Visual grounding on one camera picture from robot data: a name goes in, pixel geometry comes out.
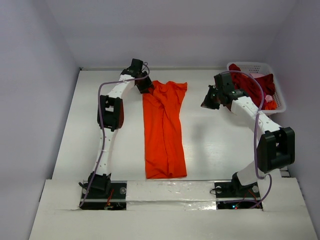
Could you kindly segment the orange t shirt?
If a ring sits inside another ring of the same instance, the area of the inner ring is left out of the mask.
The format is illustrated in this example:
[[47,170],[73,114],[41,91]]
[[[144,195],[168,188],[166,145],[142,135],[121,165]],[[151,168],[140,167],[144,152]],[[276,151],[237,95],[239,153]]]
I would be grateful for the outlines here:
[[153,81],[142,95],[144,158],[147,179],[185,178],[181,107],[188,84]]

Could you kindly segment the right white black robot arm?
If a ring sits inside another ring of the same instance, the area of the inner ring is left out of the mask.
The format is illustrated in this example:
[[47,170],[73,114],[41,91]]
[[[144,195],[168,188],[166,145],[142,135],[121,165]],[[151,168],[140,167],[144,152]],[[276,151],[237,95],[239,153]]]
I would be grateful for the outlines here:
[[237,89],[233,84],[233,73],[231,70],[214,76],[215,84],[209,86],[201,107],[218,110],[224,106],[245,121],[253,132],[254,159],[247,167],[234,173],[231,181],[215,184],[215,195],[219,198],[242,198],[266,174],[295,162],[294,130],[272,121],[248,93]]

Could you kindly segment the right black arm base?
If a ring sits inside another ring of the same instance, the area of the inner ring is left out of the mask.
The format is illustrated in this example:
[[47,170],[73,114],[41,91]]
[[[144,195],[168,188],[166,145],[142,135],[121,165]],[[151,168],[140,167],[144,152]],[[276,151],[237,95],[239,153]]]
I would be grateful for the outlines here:
[[215,196],[218,210],[251,209],[261,199],[257,182],[235,190],[230,181],[218,181],[209,193]]

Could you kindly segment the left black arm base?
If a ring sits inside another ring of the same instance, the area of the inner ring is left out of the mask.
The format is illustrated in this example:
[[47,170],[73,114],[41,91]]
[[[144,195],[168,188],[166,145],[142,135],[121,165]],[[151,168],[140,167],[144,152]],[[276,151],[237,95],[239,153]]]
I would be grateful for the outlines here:
[[98,189],[91,187],[87,194],[86,189],[82,189],[80,197],[80,209],[82,210],[109,210],[122,211],[127,209],[126,201],[127,182],[112,181],[109,193],[104,193]]

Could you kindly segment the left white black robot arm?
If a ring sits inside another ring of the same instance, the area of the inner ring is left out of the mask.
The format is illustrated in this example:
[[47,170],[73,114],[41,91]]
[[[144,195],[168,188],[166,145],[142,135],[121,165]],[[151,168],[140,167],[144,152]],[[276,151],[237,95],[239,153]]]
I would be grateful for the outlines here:
[[130,66],[120,73],[119,80],[99,86],[97,123],[101,137],[95,164],[83,187],[86,195],[104,198],[111,194],[112,152],[117,133],[124,123],[124,97],[134,87],[140,94],[148,93],[153,87],[149,74],[148,64],[133,58]]

